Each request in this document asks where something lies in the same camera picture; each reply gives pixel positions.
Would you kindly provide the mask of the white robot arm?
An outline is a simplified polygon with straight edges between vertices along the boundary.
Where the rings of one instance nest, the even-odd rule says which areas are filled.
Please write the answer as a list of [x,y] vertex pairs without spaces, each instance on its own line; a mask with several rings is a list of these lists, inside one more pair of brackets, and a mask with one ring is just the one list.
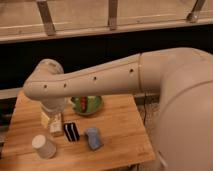
[[157,94],[155,171],[213,171],[213,54],[169,48],[66,73],[54,59],[41,60],[24,94],[48,114],[70,97]]

